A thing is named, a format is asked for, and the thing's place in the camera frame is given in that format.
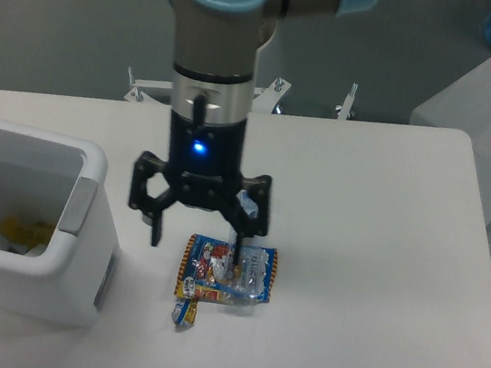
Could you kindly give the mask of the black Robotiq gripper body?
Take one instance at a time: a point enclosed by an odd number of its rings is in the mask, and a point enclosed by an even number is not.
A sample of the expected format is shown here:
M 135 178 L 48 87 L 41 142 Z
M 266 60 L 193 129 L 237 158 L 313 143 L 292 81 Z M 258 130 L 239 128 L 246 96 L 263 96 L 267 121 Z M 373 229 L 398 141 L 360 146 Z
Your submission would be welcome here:
M 242 187 L 246 122 L 196 127 L 172 112 L 165 179 L 177 201 L 214 211 L 234 207 Z

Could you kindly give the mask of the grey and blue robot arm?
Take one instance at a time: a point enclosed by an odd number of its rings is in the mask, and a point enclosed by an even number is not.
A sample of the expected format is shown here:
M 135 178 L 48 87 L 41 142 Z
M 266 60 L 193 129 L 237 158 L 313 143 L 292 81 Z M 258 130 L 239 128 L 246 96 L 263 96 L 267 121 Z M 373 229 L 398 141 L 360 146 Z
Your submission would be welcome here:
M 268 233 L 272 179 L 241 170 L 265 22 L 289 16 L 347 15 L 379 0 L 168 0 L 176 16 L 169 150 L 136 160 L 130 207 L 158 244 L 174 203 L 214 211 L 238 240 Z

